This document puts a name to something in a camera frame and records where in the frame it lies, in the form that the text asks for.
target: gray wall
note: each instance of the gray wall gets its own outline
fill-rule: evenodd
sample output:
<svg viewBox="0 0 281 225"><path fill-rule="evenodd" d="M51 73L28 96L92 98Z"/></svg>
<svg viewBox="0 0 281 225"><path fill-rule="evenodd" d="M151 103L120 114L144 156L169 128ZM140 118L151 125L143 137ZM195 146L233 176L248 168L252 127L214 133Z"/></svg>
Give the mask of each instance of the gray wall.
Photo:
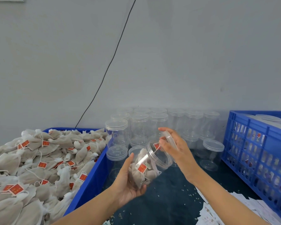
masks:
<svg viewBox="0 0 281 225"><path fill-rule="evenodd" d="M0 145L76 125L132 2L0 3ZM137 0L78 127L120 106L281 110L281 0Z"/></svg>

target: dark green table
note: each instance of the dark green table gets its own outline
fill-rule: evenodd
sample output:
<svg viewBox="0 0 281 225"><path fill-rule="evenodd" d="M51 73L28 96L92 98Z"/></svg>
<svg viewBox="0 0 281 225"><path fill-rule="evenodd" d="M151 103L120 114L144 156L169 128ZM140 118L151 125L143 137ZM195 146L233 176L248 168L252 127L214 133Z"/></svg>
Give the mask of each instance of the dark green table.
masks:
<svg viewBox="0 0 281 225"><path fill-rule="evenodd" d="M223 161L218 171L206 172L228 192L260 199ZM103 189L110 185L111 182L107 180ZM170 167L148 186L145 195L115 212L110 222L114 225L196 224L195 218L199 217L203 202L194 185L185 179L180 169Z"/></svg>

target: black cable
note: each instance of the black cable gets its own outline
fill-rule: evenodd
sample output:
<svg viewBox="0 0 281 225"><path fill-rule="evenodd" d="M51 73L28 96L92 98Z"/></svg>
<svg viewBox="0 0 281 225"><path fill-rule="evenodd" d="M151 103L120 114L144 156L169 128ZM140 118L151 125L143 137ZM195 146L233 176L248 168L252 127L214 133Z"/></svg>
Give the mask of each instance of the black cable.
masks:
<svg viewBox="0 0 281 225"><path fill-rule="evenodd" d="M119 39L119 41L118 41L118 44L117 44L117 46L116 46L116 50L115 50L115 52L114 52L114 54L113 54L113 57L112 57L112 59L111 59L111 61L110 61L109 65L108 65L108 67L107 67L107 69L106 69L106 71L105 71L105 74L104 74L104 76L103 76L103 79L102 79L102 81L101 81L101 84L100 84L100 86L99 86L99 88L98 88L98 90L97 90L97 92L96 92L96 94L95 94L95 96L94 96L93 100L90 102L90 105L93 103L93 101L94 101L94 99L95 99L95 97L96 97L96 95L97 95L97 93L98 93L98 91L99 91L99 89L100 89L100 87L101 87L101 85L102 85L103 81L104 81L104 78L105 78L106 73L107 73L107 71L108 71L108 69L109 69L109 66L110 66L110 64L112 63L112 61L113 61L113 59L114 59L114 57L115 57L115 55L116 55L116 51L118 50L118 47L119 47L119 44L120 44L121 38L122 38L122 36L123 36L123 33L124 33L124 30L125 30L126 24L127 24L127 22L128 22L128 19L129 19L129 16L130 16L130 13L131 13L131 10L132 10L132 8L133 8L133 6L134 6L135 1L136 1L136 0L134 0L133 4L132 4L132 6L131 6L131 9L130 9L130 11L129 11L129 14L128 14L128 17L127 17L126 23L125 23L125 25L124 25L124 28L123 28L123 31L122 31L121 37L120 37L120 39ZM86 108L86 110L83 112L83 114L82 114L81 118L79 119L79 121L78 121L77 125L78 125L78 124L79 124L79 122L81 121L81 119L82 119L83 115L86 113L86 111L88 110L88 108L90 107L90 105L88 105L88 107Z"/></svg>

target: perforated blue crate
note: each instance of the perforated blue crate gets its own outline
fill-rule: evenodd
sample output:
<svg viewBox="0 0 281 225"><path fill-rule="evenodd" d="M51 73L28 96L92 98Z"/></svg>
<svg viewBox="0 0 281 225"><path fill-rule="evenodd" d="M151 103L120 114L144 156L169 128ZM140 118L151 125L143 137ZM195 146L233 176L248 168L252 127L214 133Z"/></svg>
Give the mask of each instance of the perforated blue crate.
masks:
<svg viewBox="0 0 281 225"><path fill-rule="evenodd" d="M281 111L230 111L222 160L281 217L281 129L244 114L281 118Z"/></svg>
<svg viewBox="0 0 281 225"><path fill-rule="evenodd" d="M59 127L59 128L54 127L49 129L56 129L60 131L78 130L81 133L82 131L89 132L91 130L98 130L98 129L82 129L82 128L63 128L63 127ZM74 199L69 205L64 216L74 211L75 209L79 208L81 205L85 204L89 200L93 199L96 195L101 193L101 189L113 165L112 162L107 159L106 152L107 152L107 147L105 147L104 151L102 152L99 159L95 163L94 167L90 171L86 180L81 185L79 191L75 195Z"/></svg>

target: person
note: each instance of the person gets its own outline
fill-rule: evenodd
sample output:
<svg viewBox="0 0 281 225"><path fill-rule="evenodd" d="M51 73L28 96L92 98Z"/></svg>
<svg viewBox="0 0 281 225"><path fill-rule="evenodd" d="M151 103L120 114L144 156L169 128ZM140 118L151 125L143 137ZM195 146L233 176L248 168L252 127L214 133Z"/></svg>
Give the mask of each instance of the person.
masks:
<svg viewBox="0 0 281 225"><path fill-rule="evenodd" d="M225 225L268 225L199 167L186 142L174 130L166 127L158 128L158 130L168 131L172 135L178 150L164 139L160 139L159 144L175 159L186 180L201 191ZM128 168L133 156L131 153L126 159L118 176L108 189L62 217L54 225L102 225L116 210L135 197L143 195L146 192L146 185L140 190L135 190L128 181Z"/></svg>

